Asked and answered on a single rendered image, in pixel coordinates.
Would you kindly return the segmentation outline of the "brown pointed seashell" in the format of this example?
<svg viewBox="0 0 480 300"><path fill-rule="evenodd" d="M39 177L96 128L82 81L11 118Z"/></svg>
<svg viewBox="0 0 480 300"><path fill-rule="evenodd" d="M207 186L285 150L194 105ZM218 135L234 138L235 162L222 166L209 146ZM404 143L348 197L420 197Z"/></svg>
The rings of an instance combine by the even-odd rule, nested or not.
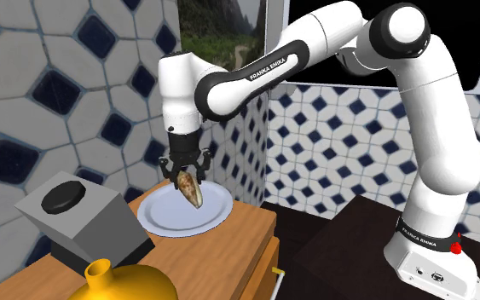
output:
<svg viewBox="0 0 480 300"><path fill-rule="evenodd" d="M190 173L181 170L178 172L176 182L186 200L199 209L203 205L203 197L197 180Z"/></svg>

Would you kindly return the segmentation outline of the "white round plate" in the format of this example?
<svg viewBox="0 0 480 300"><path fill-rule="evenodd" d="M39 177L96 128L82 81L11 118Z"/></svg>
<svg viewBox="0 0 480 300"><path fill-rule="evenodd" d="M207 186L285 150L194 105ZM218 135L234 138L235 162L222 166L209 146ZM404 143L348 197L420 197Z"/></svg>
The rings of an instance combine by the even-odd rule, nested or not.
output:
<svg viewBox="0 0 480 300"><path fill-rule="evenodd" d="M200 185L203 205L195 208L172 183L151 192L140 204L137 219L151 234L182 238L219 226L233 209L231 193L215 182Z"/></svg>

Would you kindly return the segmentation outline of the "dark window with white frame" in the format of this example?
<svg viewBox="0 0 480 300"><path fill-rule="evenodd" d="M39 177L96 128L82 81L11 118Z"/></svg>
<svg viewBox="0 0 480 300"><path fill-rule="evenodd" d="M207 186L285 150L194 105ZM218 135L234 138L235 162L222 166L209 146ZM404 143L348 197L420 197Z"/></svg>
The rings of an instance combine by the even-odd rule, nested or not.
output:
<svg viewBox="0 0 480 300"><path fill-rule="evenodd" d="M382 9L395 3L413 3L422 9L430 22L431 32L442 39L453 57L462 87L476 87L480 76L480 0L350 0L371 20ZM290 77L301 84L346 84L395 87L396 80L387 71L357 77L347 73L339 61L331 57Z"/></svg>

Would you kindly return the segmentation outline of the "grey box with black knob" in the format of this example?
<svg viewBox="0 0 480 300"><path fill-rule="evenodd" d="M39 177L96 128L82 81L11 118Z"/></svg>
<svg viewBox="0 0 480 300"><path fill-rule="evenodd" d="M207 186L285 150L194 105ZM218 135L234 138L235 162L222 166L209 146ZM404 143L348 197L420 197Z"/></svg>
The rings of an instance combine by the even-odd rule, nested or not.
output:
<svg viewBox="0 0 480 300"><path fill-rule="evenodd" d="M155 247L121 193L64 171L15 208L51 239L51 256L80 275L101 258L136 264Z"/></svg>

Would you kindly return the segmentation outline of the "dark robot stand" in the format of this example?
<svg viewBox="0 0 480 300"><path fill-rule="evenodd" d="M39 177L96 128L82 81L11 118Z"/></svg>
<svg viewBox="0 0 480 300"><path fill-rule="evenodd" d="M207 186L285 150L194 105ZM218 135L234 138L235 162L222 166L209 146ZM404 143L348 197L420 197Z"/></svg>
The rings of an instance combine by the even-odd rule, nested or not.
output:
<svg viewBox="0 0 480 300"><path fill-rule="evenodd" d="M459 219L465 201L461 195L435 196L439 199L419 200L418 206L445 215L448 223L440 225L454 229L454 217ZM417 206L411 198L406 206ZM442 300L401 281L385 259L384 247L400 214L355 196L293 258L292 300ZM480 279L480 243L462 238L461 245Z"/></svg>

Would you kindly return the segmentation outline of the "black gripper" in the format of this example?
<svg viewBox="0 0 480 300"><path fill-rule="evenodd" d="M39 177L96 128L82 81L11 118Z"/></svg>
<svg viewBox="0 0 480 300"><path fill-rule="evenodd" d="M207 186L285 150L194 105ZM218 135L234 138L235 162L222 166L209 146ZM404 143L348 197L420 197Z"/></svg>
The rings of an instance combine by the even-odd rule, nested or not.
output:
<svg viewBox="0 0 480 300"><path fill-rule="evenodd" d="M168 179L175 189L178 189L177 177L182 167L193 165L196 169L196 180L201 184L205 179L205 173L211 166L211 151L209 149L200 150L200 130L193 131L185 135L168 133L170 143L169 158L172 167L169 170L167 165L170 160L166 157L159 159L159 167L162 170L164 179Z"/></svg>

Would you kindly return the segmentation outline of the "wooden cabinet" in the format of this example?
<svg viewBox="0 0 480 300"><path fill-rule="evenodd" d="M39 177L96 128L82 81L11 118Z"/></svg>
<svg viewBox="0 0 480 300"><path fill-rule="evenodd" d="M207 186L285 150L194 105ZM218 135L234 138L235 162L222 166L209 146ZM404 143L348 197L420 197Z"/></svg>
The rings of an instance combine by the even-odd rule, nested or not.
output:
<svg viewBox="0 0 480 300"><path fill-rule="evenodd" d="M279 240L276 214L234 202L216 228L187 238L151 235L141 261L169 276L180 300L268 300L274 290ZM0 300L67 300L83 276L47 255L0 284Z"/></svg>

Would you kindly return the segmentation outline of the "landscape wall picture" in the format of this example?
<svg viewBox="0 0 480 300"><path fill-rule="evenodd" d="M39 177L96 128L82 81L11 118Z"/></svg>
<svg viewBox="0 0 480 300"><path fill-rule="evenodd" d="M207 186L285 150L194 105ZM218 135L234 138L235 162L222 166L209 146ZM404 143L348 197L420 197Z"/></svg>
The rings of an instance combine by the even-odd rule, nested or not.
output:
<svg viewBox="0 0 480 300"><path fill-rule="evenodd" d="M177 0L182 49L229 71L265 51L267 0Z"/></svg>

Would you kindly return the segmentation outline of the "yellow vase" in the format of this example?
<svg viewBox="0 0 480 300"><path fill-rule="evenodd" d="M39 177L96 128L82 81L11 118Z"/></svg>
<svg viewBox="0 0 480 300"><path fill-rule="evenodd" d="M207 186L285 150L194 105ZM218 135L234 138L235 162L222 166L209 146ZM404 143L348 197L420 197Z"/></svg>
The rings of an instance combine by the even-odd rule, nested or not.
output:
<svg viewBox="0 0 480 300"><path fill-rule="evenodd" d="M67 300L178 300L175 286L159 269L132 264L113 268L106 259L84 271L86 284Z"/></svg>

